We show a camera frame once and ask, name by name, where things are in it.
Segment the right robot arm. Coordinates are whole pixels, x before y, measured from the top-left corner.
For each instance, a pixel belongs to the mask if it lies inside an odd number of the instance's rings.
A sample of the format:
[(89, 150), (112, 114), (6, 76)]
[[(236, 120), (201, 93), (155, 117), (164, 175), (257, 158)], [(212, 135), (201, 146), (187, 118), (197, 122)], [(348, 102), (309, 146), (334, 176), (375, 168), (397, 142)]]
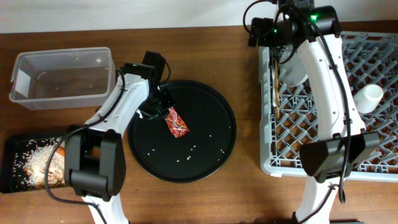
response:
[(245, 28), (251, 47), (291, 45), (310, 83), (318, 120), (318, 141), (301, 145), (307, 174), (294, 223), (329, 223), (334, 198), (346, 202), (344, 181), (377, 149), (379, 136), (367, 132), (343, 63), (341, 26), (332, 6), (298, 7), (275, 1), (275, 18), (254, 18)]

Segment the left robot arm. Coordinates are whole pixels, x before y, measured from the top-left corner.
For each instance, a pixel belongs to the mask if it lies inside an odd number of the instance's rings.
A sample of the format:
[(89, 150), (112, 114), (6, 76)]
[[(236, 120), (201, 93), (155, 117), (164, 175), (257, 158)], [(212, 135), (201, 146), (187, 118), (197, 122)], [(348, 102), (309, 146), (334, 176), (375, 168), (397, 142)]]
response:
[(123, 135), (134, 116), (165, 118), (173, 106), (160, 89), (167, 62), (147, 51), (141, 63), (125, 63), (117, 84), (84, 127), (65, 138), (65, 183), (88, 205), (95, 223), (128, 223), (120, 198), (126, 177)]

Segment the orange carrot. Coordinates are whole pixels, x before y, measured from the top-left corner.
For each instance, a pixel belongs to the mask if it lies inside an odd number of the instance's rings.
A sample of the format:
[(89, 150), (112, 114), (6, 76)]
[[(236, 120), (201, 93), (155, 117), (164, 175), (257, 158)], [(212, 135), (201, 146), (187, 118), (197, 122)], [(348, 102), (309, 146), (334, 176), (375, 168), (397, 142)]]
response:
[(63, 147), (58, 147), (56, 153), (60, 154), (61, 156), (65, 156), (65, 149)]

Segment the wooden chopstick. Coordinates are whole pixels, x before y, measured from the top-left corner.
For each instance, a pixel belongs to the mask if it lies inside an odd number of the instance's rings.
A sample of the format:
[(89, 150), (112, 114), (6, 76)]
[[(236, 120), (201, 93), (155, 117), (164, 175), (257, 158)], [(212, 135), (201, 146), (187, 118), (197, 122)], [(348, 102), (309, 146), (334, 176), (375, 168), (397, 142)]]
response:
[(275, 117), (280, 118), (279, 110), (279, 73), (278, 73), (278, 63), (274, 60), (274, 96), (275, 96)]

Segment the red snack wrapper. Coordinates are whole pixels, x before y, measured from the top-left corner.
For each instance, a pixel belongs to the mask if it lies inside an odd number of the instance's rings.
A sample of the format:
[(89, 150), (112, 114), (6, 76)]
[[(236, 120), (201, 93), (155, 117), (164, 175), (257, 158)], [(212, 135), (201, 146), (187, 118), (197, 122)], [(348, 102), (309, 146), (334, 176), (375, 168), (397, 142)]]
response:
[(189, 132), (187, 125), (173, 107), (169, 108), (169, 114), (166, 116), (165, 121), (169, 131), (175, 138), (180, 138)]

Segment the grey plate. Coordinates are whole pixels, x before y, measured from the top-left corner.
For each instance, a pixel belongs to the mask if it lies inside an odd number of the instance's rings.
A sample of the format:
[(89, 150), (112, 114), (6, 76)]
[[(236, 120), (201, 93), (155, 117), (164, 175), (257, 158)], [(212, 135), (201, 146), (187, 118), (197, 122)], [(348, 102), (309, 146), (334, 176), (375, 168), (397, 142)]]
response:
[(294, 53), (286, 63), (279, 64), (278, 68), (279, 80), (288, 87), (301, 85), (308, 79), (307, 72), (298, 53)]

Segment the white cup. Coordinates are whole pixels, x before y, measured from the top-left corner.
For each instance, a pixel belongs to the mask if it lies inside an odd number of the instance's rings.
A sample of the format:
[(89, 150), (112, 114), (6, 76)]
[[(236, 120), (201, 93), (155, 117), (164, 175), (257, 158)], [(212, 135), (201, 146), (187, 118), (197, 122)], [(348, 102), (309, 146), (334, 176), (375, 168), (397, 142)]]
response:
[(370, 113), (377, 108), (383, 96), (384, 90), (379, 85), (368, 84), (360, 89), (353, 99), (358, 112)]

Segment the white tissue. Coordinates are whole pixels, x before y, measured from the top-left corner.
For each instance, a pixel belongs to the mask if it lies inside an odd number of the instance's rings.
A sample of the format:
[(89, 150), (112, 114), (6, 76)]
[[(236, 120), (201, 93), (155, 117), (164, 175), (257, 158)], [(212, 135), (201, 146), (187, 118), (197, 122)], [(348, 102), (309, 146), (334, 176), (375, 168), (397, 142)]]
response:
[(136, 113), (139, 115), (140, 119), (142, 119), (142, 118), (143, 118), (143, 116), (142, 116), (142, 113), (141, 113), (141, 111), (140, 111), (140, 110), (137, 110), (137, 111), (136, 111)]

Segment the white plastic fork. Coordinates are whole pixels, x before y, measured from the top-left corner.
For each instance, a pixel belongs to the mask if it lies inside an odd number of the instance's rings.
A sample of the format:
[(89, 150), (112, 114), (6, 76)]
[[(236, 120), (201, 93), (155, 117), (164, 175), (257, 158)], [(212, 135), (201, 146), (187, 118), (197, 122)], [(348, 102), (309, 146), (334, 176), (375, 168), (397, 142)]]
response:
[(276, 103), (276, 72), (275, 72), (275, 67), (271, 68), (271, 75), (272, 75), (272, 105), (274, 108), (276, 108), (277, 103)]

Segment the rice and nuts pile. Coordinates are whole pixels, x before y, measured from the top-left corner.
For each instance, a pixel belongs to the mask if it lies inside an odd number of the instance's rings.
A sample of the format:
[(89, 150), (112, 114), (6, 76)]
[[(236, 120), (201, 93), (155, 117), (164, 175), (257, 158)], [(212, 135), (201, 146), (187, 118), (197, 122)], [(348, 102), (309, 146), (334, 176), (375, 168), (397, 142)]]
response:
[[(29, 140), (26, 145), (26, 148), (29, 151), (23, 166), (23, 170), (28, 176), (28, 186), (35, 189), (45, 188), (44, 179), (47, 161), (50, 153), (59, 140), (60, 138)], [(64, 168), (64, 157), (58, 153), (55, 153), (50, 163), (48, 172), (48, 183), (50, 188), (65, 186)]]

